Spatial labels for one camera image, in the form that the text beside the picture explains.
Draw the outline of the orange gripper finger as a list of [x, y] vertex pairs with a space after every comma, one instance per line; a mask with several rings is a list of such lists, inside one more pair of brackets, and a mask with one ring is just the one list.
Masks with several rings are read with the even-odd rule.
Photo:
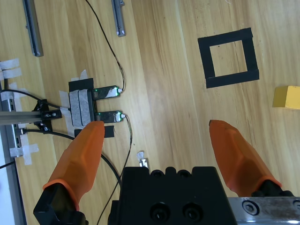
[[231, 191], [239, 197], [293, 196], [282, 190], [282, 184], [238, 129], [222, 120], [210, 120], [209, 132], [216, 162]]
[[105, 127], [90, 122], [61, 155], [33, 214], [41, 225], [87, 225], [80, 212], [82, 196], [93, 186], [99, 167]]

